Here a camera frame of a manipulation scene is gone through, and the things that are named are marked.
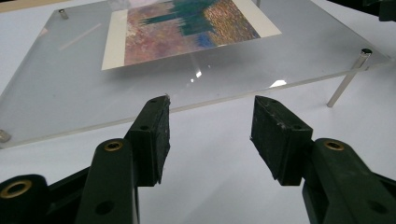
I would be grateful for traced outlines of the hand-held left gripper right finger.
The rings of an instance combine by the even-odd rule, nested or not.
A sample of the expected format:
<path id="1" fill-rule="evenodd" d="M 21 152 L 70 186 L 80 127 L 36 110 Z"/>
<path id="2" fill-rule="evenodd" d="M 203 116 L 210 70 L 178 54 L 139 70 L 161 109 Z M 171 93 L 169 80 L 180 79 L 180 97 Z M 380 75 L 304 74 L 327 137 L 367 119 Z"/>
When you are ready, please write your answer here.
<path id="1" fill-rule="evenodd" d="M 396 224 L 396 181 L 348 144 L 313 129 L 279 101 L 254 98 L 250 140 L 282 186 L 302 186 L 310 224 Z"/>

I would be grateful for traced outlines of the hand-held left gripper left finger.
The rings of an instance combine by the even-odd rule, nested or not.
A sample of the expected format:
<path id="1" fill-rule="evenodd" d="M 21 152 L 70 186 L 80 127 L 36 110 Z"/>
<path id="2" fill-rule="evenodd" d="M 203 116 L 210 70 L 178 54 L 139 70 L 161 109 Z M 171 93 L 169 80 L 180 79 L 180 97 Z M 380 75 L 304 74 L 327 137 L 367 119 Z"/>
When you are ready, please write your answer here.
<path id="1" fill-rule="evenodd" d="M 76 224 L 139 224 L 140 187 L 162 181 L 170 149 L 168 95 L 146 102 L 124 137 L 95 150 Z"/>

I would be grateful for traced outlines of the clear acrylic picture frame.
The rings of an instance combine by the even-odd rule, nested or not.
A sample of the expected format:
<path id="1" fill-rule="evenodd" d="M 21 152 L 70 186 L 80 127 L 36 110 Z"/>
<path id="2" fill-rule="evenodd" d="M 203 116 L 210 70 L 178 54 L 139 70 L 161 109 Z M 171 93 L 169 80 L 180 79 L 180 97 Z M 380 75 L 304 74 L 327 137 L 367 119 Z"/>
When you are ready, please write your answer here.
<path id="1" fill-rule="evenodd" d="M 279 35 L 108 70 L 110 4 L 53 12 L 0 95 L 2 146 L 128 122 L 161 95 L 178 111 L 342 76 L 372 46 L 312 0 L 251 1 Z"/>

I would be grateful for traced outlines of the white table sheet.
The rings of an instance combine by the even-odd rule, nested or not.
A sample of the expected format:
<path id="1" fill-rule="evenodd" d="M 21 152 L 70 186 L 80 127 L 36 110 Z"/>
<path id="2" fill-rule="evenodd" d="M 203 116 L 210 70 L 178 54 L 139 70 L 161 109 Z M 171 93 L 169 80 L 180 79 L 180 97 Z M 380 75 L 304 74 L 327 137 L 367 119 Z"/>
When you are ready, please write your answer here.
<path id="1" fill-rule="evenodd" d="M 0 95 L 53 12 L 104 0 L 73 0 L 0 13 Z M 326 104 L 345 75 L 175 111 L 162 182 L 139 191 L 141 224 L 307 224 L 302 191 L 274 179 L 250 141 L 254 98 L 278 100 L 315 138 L 349 144 L 374 172 L 396 179 L 396 22 L 312 0 L 371 43 L 373 53 L 336 104 Z M 50 183 L 88 167 L 96 147 L 123 137 L 133 119 L 15 147 L 0 144 L 0 182 L 43 175 Z"/>

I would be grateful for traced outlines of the colourful painting print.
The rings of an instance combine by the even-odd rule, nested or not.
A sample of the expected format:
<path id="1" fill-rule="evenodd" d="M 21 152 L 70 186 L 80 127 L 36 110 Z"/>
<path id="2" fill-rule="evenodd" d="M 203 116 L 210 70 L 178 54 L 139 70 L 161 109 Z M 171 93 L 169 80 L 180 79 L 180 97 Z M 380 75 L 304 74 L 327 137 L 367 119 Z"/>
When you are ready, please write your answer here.
<path id="1" fill-rule="evenodd" d="M 251 0 L 166 0 L 111 13 L 104 70 L 279 35 Z"/>

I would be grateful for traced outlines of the long silver frame leg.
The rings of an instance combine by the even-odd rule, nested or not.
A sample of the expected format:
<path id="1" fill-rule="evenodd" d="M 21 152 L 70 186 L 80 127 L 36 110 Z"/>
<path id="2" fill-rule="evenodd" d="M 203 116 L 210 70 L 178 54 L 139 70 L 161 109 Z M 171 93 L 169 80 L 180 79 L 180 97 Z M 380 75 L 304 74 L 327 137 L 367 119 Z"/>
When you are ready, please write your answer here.
<path id="1" fill-rule="evenodd" d="M 373 52 L 370 49 L 362 49 L 361 50 L 359 58 L 351 67 L 352 72 L 345 75 L 344 79 L 342 80 L 342 82 L 339 84 L 338 88 L 333 93 L 331 99 L 326 104 L 327 107 L 332 108 L 336 104 L 338 99 L 341 97 L 341 95 L 347 89 L 348 85 L 350 84 L 350 82 L 352 81 L 354 76 L 356 76 L 358 74 L 358 69 L 361 68 L 366 63 L 366 61 L 370 58 L 372 53 Z"/>

